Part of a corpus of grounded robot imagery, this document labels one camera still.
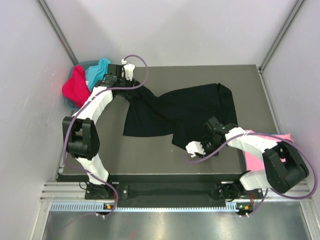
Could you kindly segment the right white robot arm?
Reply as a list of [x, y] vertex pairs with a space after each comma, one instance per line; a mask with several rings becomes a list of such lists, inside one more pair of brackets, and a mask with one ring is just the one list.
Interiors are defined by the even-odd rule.
[[263, 169], [248, 170], [235, 181], [233, 192], [239, 198], [256, 189], [273, 189], [285, 194], [310, 174], [301, 154], [287, 139], [256, 134], [233, 123], [223, 125], [215, 117], [207, 120], [204, 127], [208, 134], [201, 144], [206, 157], [215, 155], [220, 147], [229, 146], [263, 163]]

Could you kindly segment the black t shirt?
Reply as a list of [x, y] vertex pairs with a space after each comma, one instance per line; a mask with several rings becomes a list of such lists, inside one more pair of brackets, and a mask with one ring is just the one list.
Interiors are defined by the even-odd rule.
[[169, 91], [160, 96], [141, 86], [130, 91], [123, 135], [160, 137], [172, 135], [172, 144], [185, 149], [192, 141], [208, 139], [205, 122], [237, 124], [232, 91], [220, 83]]

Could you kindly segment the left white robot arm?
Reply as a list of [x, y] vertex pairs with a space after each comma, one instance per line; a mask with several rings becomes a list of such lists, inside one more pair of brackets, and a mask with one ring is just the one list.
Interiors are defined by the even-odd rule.
[[99, 156], [100, 139], [96, 123], [105, 107], [118, 94], [112, 88], [134, 86], [135, 65], [122, 61], [121, 65], [110, 64], [107, 72], [94, 85], [90, 97], [72, 117], [62, 121], [66, 151], [75, 158], [87, 173], [85, 198], [87, 200], [111, 199], [115, 196], [109, 172]]

